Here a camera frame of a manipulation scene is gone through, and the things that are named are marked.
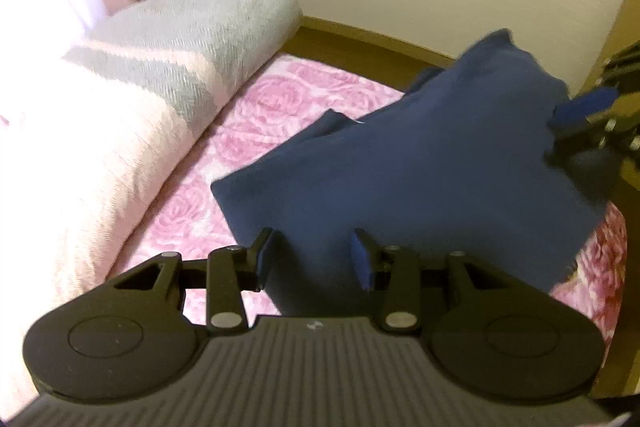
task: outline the ribbed surface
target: ribbed surface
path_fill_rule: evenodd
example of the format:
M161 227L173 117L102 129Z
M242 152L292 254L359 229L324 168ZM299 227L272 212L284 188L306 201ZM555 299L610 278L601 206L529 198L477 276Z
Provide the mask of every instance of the ribbed surface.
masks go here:
M416 339L384 335L367 319L273 317L211 341L196 367L153 396L100 407L44 396L11 427L569 427L607 419L583 397L517 407L473 396L446 380Z

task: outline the bed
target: bed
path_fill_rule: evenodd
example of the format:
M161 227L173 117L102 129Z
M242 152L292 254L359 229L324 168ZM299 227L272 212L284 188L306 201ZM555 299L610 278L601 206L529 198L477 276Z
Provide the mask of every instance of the bed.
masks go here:
M228 104L164 184L113 267L117 275L165 250L206 258L235 243L210 183L248 165L332 108L355 120L402 95L357 74L281 54ZM622 302L625 221L613 205L576 256L575 275L552 294L590 317L610 343ZM278 314L265 292L245 292L250 321ZM189 290L184 315L204 321L204 290Z

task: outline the wooden floor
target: wooden floor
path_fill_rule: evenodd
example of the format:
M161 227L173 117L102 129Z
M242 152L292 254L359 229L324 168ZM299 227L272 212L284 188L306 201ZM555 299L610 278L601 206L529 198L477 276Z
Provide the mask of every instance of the wooden floor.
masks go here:
M431 66L366 42L309 28L300 28L282 50L357 73L398 90L405 90L419 71Z

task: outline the blue fabric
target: blue fabric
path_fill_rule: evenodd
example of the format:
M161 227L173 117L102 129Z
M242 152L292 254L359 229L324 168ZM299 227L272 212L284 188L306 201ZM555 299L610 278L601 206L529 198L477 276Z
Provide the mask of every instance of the blue fabric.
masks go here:
M615 87L597 87L556 108L549 119L552 129L562 129L587 122L587 117L611 107L620 93Z
M239 243L262 227L287 237L267 290L289 315L370 312L351 266L355 228L424 257L464 250L548 291L607 200L543 160L546 122L566 100L565 85L500 30L363 124L328 111L211 188ZM606 153L591 156L591 185L612 181L606 165Z

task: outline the black mechanical part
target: black mechanical part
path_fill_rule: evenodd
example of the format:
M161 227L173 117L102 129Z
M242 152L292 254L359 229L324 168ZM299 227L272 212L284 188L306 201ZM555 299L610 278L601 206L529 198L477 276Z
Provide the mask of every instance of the black mechanical part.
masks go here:
M240 290L261 289L277 239L264 229L249 248L221 248L199 261L164 252L53 310L23 344L36 387L71 401L111 403L175 380L210 336L246 331ZM204 287L208 335L182 315L186 289Z
M587 317L479 259L451 253L447 262L449 310L422 337L447 374L515 403L589 390L605 346Z
M598 96L603 89L615 89L617 100L606 110L592 108L591 114L588 111L590 104L586 104L582 114L582 106L576 106L576 102L588 96ZM555 141L553 150L546 155L548 162L564 166L569 158L581 152L607 148L631 158L640 169L640 111L628 113L628 95L637 92L640 92L640 41L613 55L605 63L594 89L556 108L564 108L566 112L570 107L581 118L572 124L559 126L554 124L554 119L550 120ZM606 98L608 93L603 91L602 96Z
M198 346L177 309L180 254L166 252L40 318L23 344L39 389L116 401L180 373Z
M261 317L212 337L177 380L92 405L44 394L9 427L575 427L611 416L586 396L513 405L470 393L414 335L366 317Z
M364 230L354 231L351 256L364 289L384 292L377 326L419 333L444 373L474 393L545 403L593 383L604 356L600 332L538 289L461 251L446 266L421 262Z

